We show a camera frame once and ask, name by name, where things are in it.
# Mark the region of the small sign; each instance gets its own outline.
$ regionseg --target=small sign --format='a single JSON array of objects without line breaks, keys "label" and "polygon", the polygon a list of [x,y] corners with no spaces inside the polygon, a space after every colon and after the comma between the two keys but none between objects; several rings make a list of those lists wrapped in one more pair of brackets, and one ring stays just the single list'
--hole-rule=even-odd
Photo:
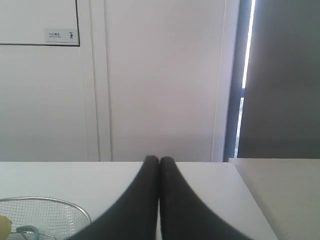
[{"label": "small sign", "polygon": [[44,39],[46,43],[79,44],[78,31],[76,29],[46,28],[44,30]]}]

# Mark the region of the metal strainer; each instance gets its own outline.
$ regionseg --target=metal strainer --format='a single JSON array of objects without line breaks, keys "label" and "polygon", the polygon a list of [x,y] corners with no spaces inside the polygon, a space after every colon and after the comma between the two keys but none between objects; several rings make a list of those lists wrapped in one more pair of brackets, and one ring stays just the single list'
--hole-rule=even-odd
[{"label": "metal strainer", "polygon": [[12,221],[8,240],[32,240],[34,233],[16,233],[21,226],[36,227],[40,240],[64,240],[91,223],[89,214],[67,201],[47,197],[0,199],[0,216]]}]

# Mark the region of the white table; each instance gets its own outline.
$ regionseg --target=white table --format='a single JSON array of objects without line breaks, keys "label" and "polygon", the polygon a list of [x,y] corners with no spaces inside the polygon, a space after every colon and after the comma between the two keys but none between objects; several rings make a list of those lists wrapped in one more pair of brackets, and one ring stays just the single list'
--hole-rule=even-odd
[{"label": "white table", "polygon": [[319,159],[231,159],[280,240],[320,239]]},{"label": "white table", "polygon": [[[94,220],[125,191],[141,165],[0,162],[0,198],[62,199],[83,207]],[[232,226],[254,240],[277,239],[233,164],[180,162],[178,167],[200,198]]]}]

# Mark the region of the yellow object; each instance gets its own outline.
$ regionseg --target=yellow object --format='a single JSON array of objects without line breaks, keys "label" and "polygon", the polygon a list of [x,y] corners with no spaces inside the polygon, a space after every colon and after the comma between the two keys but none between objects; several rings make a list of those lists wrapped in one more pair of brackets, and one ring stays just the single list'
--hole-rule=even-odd
[{"label": "yellow object", "polygon": [[6,216],[0,216],[0,240],[7,240],[11,233],[11,220]]}]

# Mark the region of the teal handle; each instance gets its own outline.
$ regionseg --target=teal handle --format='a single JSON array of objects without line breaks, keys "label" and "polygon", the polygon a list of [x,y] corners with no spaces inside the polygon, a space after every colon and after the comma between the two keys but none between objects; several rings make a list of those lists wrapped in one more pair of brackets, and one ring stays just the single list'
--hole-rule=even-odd
[{"label": "teal handle", "polygon": [[20,234],[23,234],[24,232],[33,232],[33,240],[39,240],[40,238],[39,230],[35,226],[19,226],[16,228],[16,232]]}]

